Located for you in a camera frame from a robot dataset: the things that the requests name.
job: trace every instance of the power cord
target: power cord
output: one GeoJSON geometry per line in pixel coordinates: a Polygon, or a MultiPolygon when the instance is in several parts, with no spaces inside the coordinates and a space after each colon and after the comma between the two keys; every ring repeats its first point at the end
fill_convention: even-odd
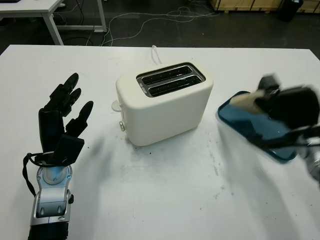
{"type": "Polygon", "coordinates": [[[156,65],[162,64],[162,62],[161,62],[161,60],[160,60],[160,57],[159,57],[159,54],[158,54],[158,51],[157,51],[157,46],[156,46],[156,45],[152,45],[152,47],[151,47],[151,58],[152,58],[153,62],[154,62],[156,65]],[[157,56],[157,58],[158,58],[158,62],[156,62],[155,59],[154,59],[154,52],[155,52],[155,54],[156,54],[156,56],[157,56]]]}

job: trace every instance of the robotic hand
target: robotic hand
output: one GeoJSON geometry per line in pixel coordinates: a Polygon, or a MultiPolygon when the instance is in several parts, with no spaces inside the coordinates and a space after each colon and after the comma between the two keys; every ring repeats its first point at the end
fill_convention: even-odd
{"type": "Polygon", "coordinates": [[[74,196],[68,189],[73,164],[85,144],[78,136],[88,126],[87,119],[93,101],[87,102],[79,116],[65,126],[63,117],[71,112],[71,106],[80,97],[81,89],[73,91],[78,74],[71,75],[64,84],[50,95],[50,101],[39,110],[39,133],[43,153],[28,153],[23,159],[22,175],[34,196],[30,221],[29,240],[65,240],[68,237],[70,207],[74,196]],[[27,163],[39,166],[36,179],[39,192],[28,179],[27,163]]]}
{"type": "Polygon", "coordinates": [[[271,119],[285,123],[290,132],[281,137],[266,140],[256,134],[247,139],[261,149],[296,147],[308,172],[320,183],[320,125],[317,125],[320,106],[311,87],[281,90],[272,75],[265,76],[256,92],[235,96],[230,104],[252,114],[268,114],[271,119]]]}

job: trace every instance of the toaster knob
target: toaster knob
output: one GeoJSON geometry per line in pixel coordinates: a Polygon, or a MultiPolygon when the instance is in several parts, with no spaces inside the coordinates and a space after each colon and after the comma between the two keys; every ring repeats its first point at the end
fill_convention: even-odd
{"type": "Polygon", "coordinates": [[[126,130],[124,123],[120,121],[119,124],[120,124],[121,131],[124,132],[126,130]]]}

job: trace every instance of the table leg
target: table leg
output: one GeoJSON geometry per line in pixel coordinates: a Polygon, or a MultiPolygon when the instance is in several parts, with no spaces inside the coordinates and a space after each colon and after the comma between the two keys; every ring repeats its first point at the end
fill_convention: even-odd
{"type": "Polygon", "coordinates": [[[62,39],[60,37],[60,34],[58,32],[57,26],[55,24],[54,18],[52,17],[52,14],[42,14],[42,17],[45,21],[45,24],[50,32],[50,35],[55,43],[55,45],[63,45],[62,39]]]}
{"type": "Polygon", "coordinates": [[[100,19],[101,19],[102,30],[104,32],[106,32],[107,31],[107,25],[106,25],[104,8],[102,6],[102,1],[101,0],[97,0],[97,3],[98,3],[99,15],[100,15],[100,19]]]}

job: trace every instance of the table surface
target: table surface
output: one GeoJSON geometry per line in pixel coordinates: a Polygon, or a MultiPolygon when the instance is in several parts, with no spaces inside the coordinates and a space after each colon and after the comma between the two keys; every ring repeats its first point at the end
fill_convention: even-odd
{"type": "Polygon", "coordinates": [[[0,14],[48,13],[62,0],[21,0],[15,3],[0,3],[0,14]]]}
{"type": "MultiPolygon", "coordinates": [[[[135,147],[121,132],[117,78],[154,65],[151,48],[11,45],[0,56],[0,233],[27,239],[33,196],[22,177],[27,152],[41,151],[38,110],[74,72],[94,101],[69,188],[70,240],[319,239],[320,191],[297,157],[279,164],[219,122],[234,93],[276,73],[282,86],[320,89],[320,62],[307,49],[158,48],[163,63],[192,61],[214,86],[197,129],[135,147]]],[[[36,185],[37,167],[29,164],[36,185]]]]}

